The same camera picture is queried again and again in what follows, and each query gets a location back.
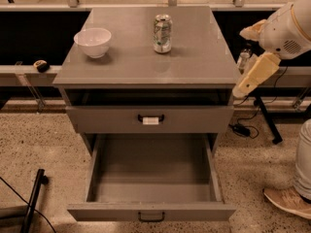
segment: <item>drawer handle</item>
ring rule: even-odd
[[[165,220],[165,212],[162,212],[162,218],[160,219],[142,219],[142,213],[138,212],[138,220],[140,222],[162,222]]]
[[[161,116],[141,116],[141,115],[138,115],[137,118],[144,125],[159,125],[160,122],[164,121],[164,115],[161,115]]]

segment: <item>person's foot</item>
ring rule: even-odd
[[[311,219],[311,204],[303,201],[293,186],[284,190],[265,188],[263,194],[279,209]]]

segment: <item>gray tabletop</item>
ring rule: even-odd
[[[154,19],[173,20],[172,50],[153,48]],[[233,87],[238,78],[233,57],[209,7],[94,8],[84,28],[112,32],[111,47],[101,58],[71,48],[53,84],[176,84]]]

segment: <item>power adapter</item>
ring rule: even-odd
[[[246,137],[251,136],[251,130],[241,124],[230,125],[230,127],[232,128],[233,132],[237,134],[240,134]]]

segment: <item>silver can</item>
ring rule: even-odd
[[[171,16],[163,14],[155,17],[154,23],[154,50],[159,53],[169,52],[172,49]]]

